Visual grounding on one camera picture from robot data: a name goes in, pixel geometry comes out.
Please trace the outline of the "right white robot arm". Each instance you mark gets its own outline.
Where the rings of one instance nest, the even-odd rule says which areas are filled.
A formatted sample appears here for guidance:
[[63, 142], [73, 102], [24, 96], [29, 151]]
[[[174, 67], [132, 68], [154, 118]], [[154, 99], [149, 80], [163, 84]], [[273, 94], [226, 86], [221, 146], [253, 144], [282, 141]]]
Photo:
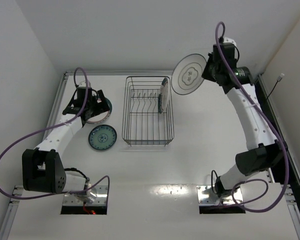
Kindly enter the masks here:
[[275, 166], [282, 158], [279, 138], [263, 118], [250, 70], [237, 67], [233, 43], [214, 44], [202, 77], [222, 87], [238, 115], [247, 150], [235, 156], [235, 164], [218, 176], [214, 190], [218, 197], [230, 195], [236, 184]]

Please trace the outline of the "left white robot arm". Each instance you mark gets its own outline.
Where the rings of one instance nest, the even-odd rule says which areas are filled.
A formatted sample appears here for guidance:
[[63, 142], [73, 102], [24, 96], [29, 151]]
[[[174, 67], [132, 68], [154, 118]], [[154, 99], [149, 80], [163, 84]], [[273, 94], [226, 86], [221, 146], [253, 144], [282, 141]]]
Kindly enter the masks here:
[[58, 126], [34, 149], [22, 154], [22, 180], [26, 191], [90, 198], [95, 188], [89, 178], [67, 174], [62, 155], [87, 121], [108, 112], [110, 106], [102, 90], [78, 86], [62, 111]]

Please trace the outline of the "white plate grey rim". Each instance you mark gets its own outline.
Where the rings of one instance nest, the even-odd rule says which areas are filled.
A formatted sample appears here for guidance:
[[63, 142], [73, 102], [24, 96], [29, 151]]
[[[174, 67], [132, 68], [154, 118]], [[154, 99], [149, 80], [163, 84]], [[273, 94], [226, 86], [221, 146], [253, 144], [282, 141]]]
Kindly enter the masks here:
[[204, 81], [202, 74], [206, 64], [206, 58], [198, 53], [187, 55], [180, 60], [171, 75], [173, 91], [181, 96], [196, 91]]

